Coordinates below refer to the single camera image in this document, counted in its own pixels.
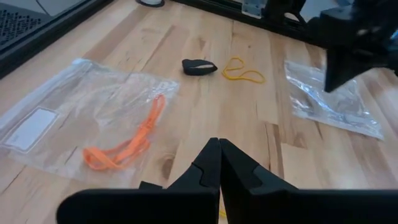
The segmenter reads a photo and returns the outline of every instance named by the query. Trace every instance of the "orange strap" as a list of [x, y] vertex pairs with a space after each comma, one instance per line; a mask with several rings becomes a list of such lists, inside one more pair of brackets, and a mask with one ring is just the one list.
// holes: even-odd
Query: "orange strap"
[[95, 146], [87, 147], [83, 150], [84, 161], [94, 170], [126, 168], [140, 153], [149, 148], [150, 142], [147, 137], [153, 131], [164, 106], [164, 95], [157, 95], [152, 103], [149, 116], [141, 123], [132, 139], [107, 150], [101, 150]]

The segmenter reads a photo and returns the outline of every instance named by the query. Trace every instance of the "ziplock bag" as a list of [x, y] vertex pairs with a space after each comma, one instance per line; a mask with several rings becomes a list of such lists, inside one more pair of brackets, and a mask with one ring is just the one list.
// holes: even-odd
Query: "ziplock bag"
[[381, 125], [373, 119], [359, 95], [355, 80], [331, 93], [323, 91], [325, 72], [285, 62], [293, 114], [356, 133], [383, 139]]
[[[141, 173], [151, 137], [145, 135], [145, 147], [123, 169], [94, 170], [83, 151], [125, 147], [143, 126], [150, 126], [148, 136], [153, 134], [178, 88], [177, 82], [153, 75], [117, 72], [76, 59], [0, 118], [1, 154], [100, 187], [131, 186]], [[157, 119], [148, 118], [160, 98]], [[91, 161], [103, 166], [95, 158]]]

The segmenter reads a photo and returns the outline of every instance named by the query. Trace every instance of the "wood grain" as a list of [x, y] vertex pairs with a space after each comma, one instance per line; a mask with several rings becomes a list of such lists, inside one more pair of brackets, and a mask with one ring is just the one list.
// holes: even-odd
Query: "wood grain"
[[[263, 73], [266, 83], [225, 79], [220, 70], [232, 56]], [[167, 187], [215, 136], [300, 188], [398, 186], [398, 79], [387, 70], [358, 79], [365, 104], [382, 125], [385, 141], [379, 141], [292, 116], [284, 60], [320, 68], [324, 50], [174, 2], [149, 9], [118, 0], [0, 80], [0, 114], [78, 57], [181, 84], [131, 187], [140, 180]], [[220, 69], [189, 77], [181, 71], [184, 58], [204, 58]], [[55, 223], [60, 201], [90, 187], [0, 156], [2, 223]]]

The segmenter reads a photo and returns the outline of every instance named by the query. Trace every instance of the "wooden table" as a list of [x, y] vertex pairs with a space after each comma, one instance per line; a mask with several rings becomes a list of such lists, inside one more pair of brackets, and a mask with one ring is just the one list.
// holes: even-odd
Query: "wooden table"
[[[205, 58], [223, 68], [234, 55], [261, 71], [267, 83], [229, 81], [220, 70], [205, 77], [181, 72], [184, 58]], [[397, 187], [398, 78], [387, 70], [358, 80], [384, 131], [386, 140], [378, 141], [292, 116], [284, 60], [321, 67], [322, 49], [173, 2], [152, 9], [118, 0], [0, 80], [0, 114], [78, 57], [180, 82], [142, 180], [168, 186], [217, 136], [299, 188]], [[55, 223], [60, 201], [88, 187], [2, 158], [1, 222]]]

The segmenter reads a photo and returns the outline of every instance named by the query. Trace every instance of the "black object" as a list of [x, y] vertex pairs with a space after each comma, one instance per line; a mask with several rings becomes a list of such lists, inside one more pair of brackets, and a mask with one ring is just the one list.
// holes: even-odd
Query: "black object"
[[61, 203], [57, 221], [218, 223], [220, 186], [229, 224], [398, 221], [396, 190], [300, 190], [217, 138], [169, 188], [84, 190]]
[[[327, 92], [371, 68], [397, 71], [397, 41], [391, 38], [398, 29], [396, 0], [355, 0], [353, 5], [322, 11], [309, 22], [300, 15], [306, 0], [173, 1], [328, 49]], [[243, 6], [258, 10], [260, 2], [265, 3], [261, 13], [242, 13]], [[286, 13], [298, 21], [285, 17]]]
[[162, 0], [159, 4], [154, 4], [154, 5], [145, 3], [141, 0], [136, 0], [136, 2], [138, 2], [139, 4], [142, 4], [143, 6], [147, 6], [147, 7], [162, 7], [162, 6], [164, 6], [164, 0]]
[[186, 75], [202, 76], [217, 71], [217, 66], [213, 62], [202, 59], [182, 60], [182, 68]]
[[84, 0], [56, 16], [0, 3], [0, 78], [113, 0]]

